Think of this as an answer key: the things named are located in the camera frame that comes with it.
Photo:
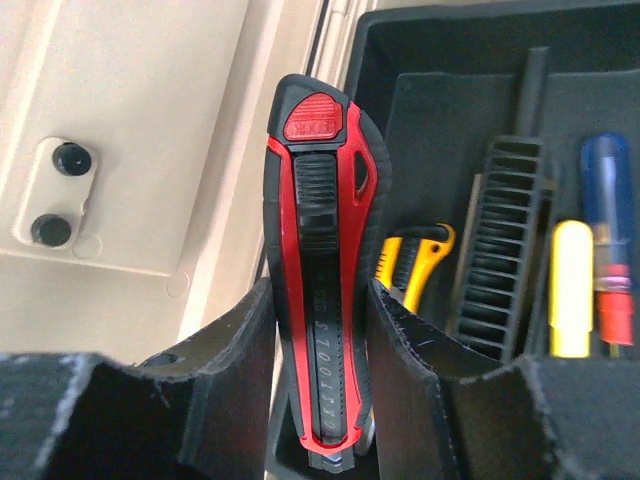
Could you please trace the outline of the red black utility knife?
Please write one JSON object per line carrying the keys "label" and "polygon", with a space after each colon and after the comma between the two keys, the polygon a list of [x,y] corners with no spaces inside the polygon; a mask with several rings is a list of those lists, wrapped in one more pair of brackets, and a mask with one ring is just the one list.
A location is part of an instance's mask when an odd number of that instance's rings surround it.
{"label": "red black utility knife", "polygon": [[365,303],[392,168],[345,93],[289,74],[268,121],[263,226],[287,393],[312,467],[354,466],[372,399]]}

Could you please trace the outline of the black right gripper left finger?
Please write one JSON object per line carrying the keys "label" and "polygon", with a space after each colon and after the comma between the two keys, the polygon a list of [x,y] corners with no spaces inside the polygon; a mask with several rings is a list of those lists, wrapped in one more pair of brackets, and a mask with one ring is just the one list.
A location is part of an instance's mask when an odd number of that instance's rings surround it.
{"label": "black right gripper left finger", "polygon": [[1,358],[5,479],[260,479],[272,286],[138,366],[95,353]]}

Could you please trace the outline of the yellow utility knife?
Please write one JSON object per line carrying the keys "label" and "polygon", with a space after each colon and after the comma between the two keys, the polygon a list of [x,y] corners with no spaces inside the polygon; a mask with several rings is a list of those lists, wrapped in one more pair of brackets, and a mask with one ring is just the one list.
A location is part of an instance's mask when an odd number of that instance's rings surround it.
{"label": "yellow utility knife", "polygon": [[375,278],[407,310],[418,314],[425,287],[452,251],[455,237],[445,223],[395,229],[383,242]]}

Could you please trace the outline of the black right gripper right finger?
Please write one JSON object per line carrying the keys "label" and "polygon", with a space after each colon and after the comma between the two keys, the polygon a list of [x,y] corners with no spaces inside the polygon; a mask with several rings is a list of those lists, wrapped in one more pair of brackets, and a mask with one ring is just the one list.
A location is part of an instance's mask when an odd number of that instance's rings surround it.
{"label": "black right gripper right finger", "polygon": [[635,479],[639,365],[522,356],[503,365],[368,291],[384,479]]}

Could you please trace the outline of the tan plastic toolbox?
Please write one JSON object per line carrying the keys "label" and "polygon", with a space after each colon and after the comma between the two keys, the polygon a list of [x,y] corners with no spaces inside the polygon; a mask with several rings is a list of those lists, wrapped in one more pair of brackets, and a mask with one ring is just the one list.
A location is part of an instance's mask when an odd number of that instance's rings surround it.
{"label": "tan plastic toolbox", "polygon": [[5,1],[1,348],[125,363],[250,287],[278,81],[343,81],[372,1]]}

